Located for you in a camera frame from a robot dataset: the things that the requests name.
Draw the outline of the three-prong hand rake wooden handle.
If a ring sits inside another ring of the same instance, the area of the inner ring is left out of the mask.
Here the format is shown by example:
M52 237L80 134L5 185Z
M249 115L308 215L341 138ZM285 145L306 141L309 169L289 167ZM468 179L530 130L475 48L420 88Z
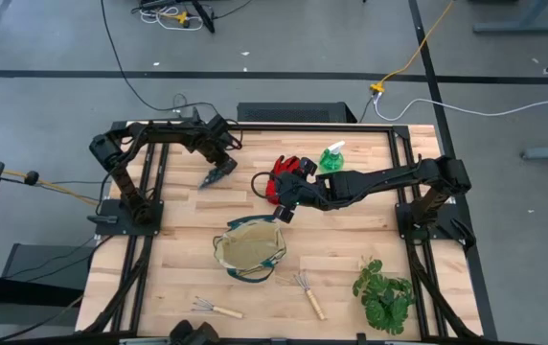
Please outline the three-prong hand rake wooden handle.
M202 299L198 296L195 297L195 300L193 301L193 306L194 306L193 311L211 311L218 314L233 317L236 319L242 319L244 317L244 314L242 312L230 310L221 306L214 305L211 302L205 299Z

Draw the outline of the fan hand rake wooden handle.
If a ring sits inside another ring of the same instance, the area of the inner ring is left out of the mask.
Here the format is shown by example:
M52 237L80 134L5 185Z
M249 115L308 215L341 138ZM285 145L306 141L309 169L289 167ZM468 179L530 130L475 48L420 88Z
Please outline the fan hand rake wooden handle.
M294 279L296 283L302 288L305 295L308 298L308 301L313 308L317 318L320 321L324 321L326 319L326 315L324 314L323 309L321 308L316 296L314 295L309 282L308 282L308 276L305 271L300 270L297 274L294 275Z

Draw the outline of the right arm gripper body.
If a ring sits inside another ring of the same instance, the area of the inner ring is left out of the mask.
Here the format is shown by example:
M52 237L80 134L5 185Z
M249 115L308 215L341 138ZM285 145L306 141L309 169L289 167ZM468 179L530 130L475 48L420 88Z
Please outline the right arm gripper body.
M275 192L279 204L291 209L301 205L318 209L321 203L321 190L318 184L309 183L303 177L282 172L275 178Z

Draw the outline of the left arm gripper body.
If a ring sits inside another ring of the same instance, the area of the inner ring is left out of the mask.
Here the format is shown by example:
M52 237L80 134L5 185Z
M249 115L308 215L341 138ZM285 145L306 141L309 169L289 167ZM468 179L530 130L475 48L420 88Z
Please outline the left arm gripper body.
M212 148L211 159L215 165L215 172L223 175L230 174L238 164L223 146L214 146Z

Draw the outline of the red gardening glove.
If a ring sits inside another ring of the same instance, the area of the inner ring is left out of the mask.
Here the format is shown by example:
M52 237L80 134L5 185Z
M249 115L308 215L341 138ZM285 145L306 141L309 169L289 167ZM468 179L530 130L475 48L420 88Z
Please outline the red gardening glove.
M301 159L297 156L285 158L281 155L274 163L271 170L272 174L280 176L282 173L301 173L303 169L300 166ZM280 203L280 193L283 191L281 183L273 176L269 180L265 189L265 196L269 203L278 205Z

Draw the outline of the black tripod leg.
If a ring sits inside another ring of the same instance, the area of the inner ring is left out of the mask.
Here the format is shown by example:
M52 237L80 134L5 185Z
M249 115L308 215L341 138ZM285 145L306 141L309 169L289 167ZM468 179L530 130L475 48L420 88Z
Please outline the black tripod leg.
M198 0L190 0L192 5L194 6L195 10L197 11L200 19L202 20L204 26L206 29L211 33L214 34L216 32L213 19L210 14L206 12L204 7L199 3Z

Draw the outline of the green spray bottle white trigger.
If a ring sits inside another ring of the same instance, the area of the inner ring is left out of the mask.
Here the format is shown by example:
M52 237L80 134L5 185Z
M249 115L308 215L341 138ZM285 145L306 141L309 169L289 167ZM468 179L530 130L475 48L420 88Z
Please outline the green spray bottle white trigger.
M322 173L333 173L340 171L344 165L344 156L342 148L344 141L336 142L328 146L321 154L319 160L319 170Z

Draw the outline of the black computer case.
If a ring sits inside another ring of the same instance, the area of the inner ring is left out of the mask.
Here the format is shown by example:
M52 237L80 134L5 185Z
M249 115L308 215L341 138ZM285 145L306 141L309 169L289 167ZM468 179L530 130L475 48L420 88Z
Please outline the black computer case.
M239 103L239 122L356 124L343 102L338 103Z

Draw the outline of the black aluminium rig frame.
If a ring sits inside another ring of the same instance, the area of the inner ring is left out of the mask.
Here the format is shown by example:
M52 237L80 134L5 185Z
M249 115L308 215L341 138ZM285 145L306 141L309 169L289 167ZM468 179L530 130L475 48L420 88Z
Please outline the black aluminium rig frame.
M237 168L207 189L199 189L208 164L179 145L141 149L128 166L135 182L158 188L164 209L153 239L147 276L129 291L120 328L140 336L166 336L180 321L211 324L226 343L266 345L383 342L388 334L371 328L352 285L363 264L383 263L388 277L410 274L406 246L395 219L398 204L418 188L369 195L355 205L321 212L300 208L283 228L287 252L272 276L250 284L229 277L216 261L213 237L232 219L271 214L260 199L263 173L281 155L317 159L344 141L345 165L371 172L435 158L440 150L432 126L370 126L248 123L243 146L234 152ZM320 321L294 275L300 270L326 315ZM194 311L198 296L244 314L236 319Z

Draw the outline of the black rounded device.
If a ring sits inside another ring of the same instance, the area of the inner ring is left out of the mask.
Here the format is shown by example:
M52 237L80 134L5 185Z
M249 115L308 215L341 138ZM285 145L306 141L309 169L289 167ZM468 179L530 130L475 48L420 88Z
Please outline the black rounded device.
M220 337L213 326L203 322L196 329L188 320L180 321L170 332L170 345L218 345Z

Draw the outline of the green leafy plant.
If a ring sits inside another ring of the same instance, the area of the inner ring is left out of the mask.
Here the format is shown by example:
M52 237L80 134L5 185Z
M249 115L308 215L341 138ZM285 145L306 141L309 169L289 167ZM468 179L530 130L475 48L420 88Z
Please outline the green leafy plant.
M389 278L383 263L373 259L361 267L352 292L360 299L368 325L390 335L404 332L408 309L415 303L412 283L405 278Z

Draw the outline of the black beam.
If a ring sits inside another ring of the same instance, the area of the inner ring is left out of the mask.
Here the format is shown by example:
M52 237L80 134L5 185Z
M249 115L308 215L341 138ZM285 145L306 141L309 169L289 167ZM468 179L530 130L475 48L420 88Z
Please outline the black beam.
M64 307L82 296L81 289L0 278L0 304Z

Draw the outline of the cream and green gardening bag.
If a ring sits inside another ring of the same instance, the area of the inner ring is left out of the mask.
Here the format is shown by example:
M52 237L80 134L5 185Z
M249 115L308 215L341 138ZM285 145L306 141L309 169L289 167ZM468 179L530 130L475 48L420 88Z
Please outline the cream and green gardening bag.
M227 274L241 282L266 281L286 254L280 224L274 216L237 218L213 237L214 257Z

